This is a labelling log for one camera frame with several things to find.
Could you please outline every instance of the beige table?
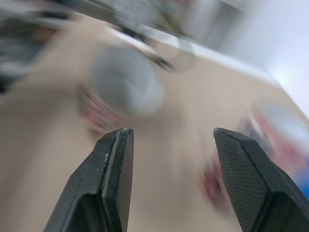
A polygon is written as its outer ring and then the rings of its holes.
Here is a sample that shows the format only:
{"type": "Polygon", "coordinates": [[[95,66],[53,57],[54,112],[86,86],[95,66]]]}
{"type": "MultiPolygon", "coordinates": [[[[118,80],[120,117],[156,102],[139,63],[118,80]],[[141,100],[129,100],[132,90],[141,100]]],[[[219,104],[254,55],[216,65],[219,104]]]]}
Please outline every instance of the beige table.
{"type": "MultiPolygon", "coordinates": [[[[83,17],[0,108],[1,231],[42,231],[70,174],[95,144],[77,115],[75,88],[87,75],[101,30],[102,23],[83,17]]],[[[259,97],[297,108],[280,88],[211,59],[163,73],[162,82],[167,98],[160,112],[124,125],[135,133],[128,231],[240,231],[198,187],[199,168],[214,155],[213,128],[234,129],[259,97]]]]}

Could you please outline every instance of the white wall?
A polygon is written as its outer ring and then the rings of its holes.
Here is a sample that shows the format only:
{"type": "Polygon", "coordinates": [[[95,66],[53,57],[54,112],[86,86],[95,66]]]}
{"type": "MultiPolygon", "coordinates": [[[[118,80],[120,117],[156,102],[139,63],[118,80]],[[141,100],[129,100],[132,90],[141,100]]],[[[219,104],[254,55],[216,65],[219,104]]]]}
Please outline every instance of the white wall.
{"type": "Polygon", "coordinates": [[[309,1],[256,0],[222,51],[267,69],[309,117],[309,1]]]}

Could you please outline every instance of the blurry background object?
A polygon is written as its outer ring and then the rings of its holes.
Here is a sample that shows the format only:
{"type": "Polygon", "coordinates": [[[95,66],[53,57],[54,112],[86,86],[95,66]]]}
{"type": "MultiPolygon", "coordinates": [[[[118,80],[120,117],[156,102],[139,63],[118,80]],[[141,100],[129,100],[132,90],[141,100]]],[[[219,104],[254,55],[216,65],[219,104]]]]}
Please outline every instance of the blurry background object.
{"type": "MultiPolygon", "coordinates": [[[[291,109],[271,99],[256,101],[248,117],[239,123],[238,131],[255,139],[268,157],[308,196],[309,126],[291,109]]],[[[200,174],[202,189],[219,207],[229,206],[222,184],[220,163],[210,163],[200,174]]]]}
{"type": "Polygon", "coordinates": [[[43,0],[0,2],[0,88],[27,75],[38,52],[54,34],[67,25],[69,11],[43,0]]]}

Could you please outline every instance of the carbon fiber texture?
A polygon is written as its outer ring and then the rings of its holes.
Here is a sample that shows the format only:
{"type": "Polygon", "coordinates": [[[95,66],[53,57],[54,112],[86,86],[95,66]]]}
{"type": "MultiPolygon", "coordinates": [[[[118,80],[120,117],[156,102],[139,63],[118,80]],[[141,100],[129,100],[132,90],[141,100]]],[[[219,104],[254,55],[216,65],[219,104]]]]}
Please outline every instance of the carbon fiber texture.
{"type": "Polygon", "coordinates": [[[239,142],[215,133],[227,193],[243,232],[253,232],[267,186],[239,142]]]}

